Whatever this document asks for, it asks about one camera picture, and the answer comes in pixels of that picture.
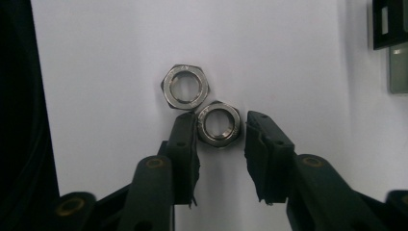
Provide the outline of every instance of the hex nut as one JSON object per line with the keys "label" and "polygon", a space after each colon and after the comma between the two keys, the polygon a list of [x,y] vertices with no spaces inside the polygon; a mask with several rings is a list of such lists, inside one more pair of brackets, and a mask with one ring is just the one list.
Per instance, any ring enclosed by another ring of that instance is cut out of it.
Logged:
{"label": "hex nut", "polygon": [[[226,113],[229,120],[228,129],[221,135],[211,134],[206,128],[208,115],[215,111]],[[225,147],[235,141],[241,134],[240,112],[228,104],[215,101],[198,114],[197,131],[198,138],[201,141],[214,147]]]}
{"label": "hex nut", "polygon": [[[198,82],[198,94],[190,101],[185,101],[174,96],[172,89],[176,81],[177,75],[182,72],[191,73]],[[210,92],[210,87],[207,82],[207,78],[204,75],[203,70],[198,66],[187,65],[187,64],[177,64],[175,65],[166,75],[162,84],[162,91],[165,95],[165,99],[168,106],[172,109],[188,110],[191,111],[198,107]]]}

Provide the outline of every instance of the screw hole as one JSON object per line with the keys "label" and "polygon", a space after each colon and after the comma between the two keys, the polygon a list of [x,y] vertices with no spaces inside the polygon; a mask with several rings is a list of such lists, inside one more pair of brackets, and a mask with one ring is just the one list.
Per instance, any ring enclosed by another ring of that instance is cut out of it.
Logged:
{"label": "screw hole", "polygon": [[402,202],[404,202],[406,205],[408,205],[408,194],[402,196]]}
{"label": "screw hole", "polygon": [[225,139],[233,128],[233,118],[225,110],[213,110],[205,119],[205,130],[213,139]]}
{"label": "screw hole", "polygon": [[310,166],[310,167],[322,167],[323,162],[314,157],[306,157],[303,159],[303,164]]}
{"label": "screw hole", "polygon": [[171,93],[182,103],[194,101],[200,94],[200,84],[197,76],[189,71],[182,71],[175,75],[171,83]]}
{"label": "screw hole", "polygon": [[150,221],[144,220],[135,225],[135,231],[150,231],[153,229],[153,224]]}
{"label": "screw hole", "polygon": [[162,167],[162,166],[164,166],[165,163],[164,163],[161,159],[155,158],[155,159],[150,159],[150,160],[146,163],[146,165],[147,165],[148,167],[150,167],[150,168],[156,168],[156,167]]}
{"label": "screw hole", "polygon": [[58,206],[56,213],[60,217],[67,217],[75,214],[84,207],[85,201],[79,197],[73,197],[64,201],[60,206]]}

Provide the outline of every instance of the white backdrop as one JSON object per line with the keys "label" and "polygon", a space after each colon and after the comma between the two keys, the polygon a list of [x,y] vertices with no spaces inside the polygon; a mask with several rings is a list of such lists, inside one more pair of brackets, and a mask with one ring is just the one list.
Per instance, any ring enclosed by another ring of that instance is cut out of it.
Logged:
{"label": "white backdrop", "polygon": [[[408,189],[408,98],[387,90],[370,0],[33,0],[61,193],[101,198],[131,182],[182,112],[160,83],[174,64],[203,68],[212,99],[272,117],[296,152],[327,159],[383,200]],[[259,203],[244,139],[198,144],[199,206],[176,230],[290,230],[285,205]]]}

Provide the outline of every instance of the metal nut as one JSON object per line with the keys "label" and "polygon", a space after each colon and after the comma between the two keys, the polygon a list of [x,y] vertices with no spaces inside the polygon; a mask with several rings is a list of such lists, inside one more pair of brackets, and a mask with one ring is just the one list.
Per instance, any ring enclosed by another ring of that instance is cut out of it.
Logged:
{"label": "metal nut", "polygon": [[[214,135],[207,131],[206,121],[208,115],[212,112],[224,112],[229,120],[229,125],[226,131],[221,135]],[[224,147],[236,140],[241,133],[241,117],[237,109],[232,106],[215,101],[205,107],[198,115],[198,137],[201,141],[214,147]]]}
{"label": "metal nut", "polygon": [[[177,81],[177,75],[182,72],[188,72],[193,75],[198,82],[198,94],[193,100],[185,101],[177,98],[173,93],[174,83]],[[163,94],[165,95],[168,106],[173,109],[180,110],[193,110],[204,102],[210,87],[208,86],[207,78],[204,75],[203,70],[198,66],[178,64],[175,65],[166,75],[161,84]]]}

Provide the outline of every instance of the metal bracket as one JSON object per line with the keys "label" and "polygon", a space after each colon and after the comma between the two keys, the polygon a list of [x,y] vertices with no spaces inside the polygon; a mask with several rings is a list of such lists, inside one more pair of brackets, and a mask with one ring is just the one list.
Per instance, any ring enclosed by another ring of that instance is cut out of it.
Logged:
{"label": "metal bracket", "polygon": [[408,0],[373,0],[374,49],[408,41]]}

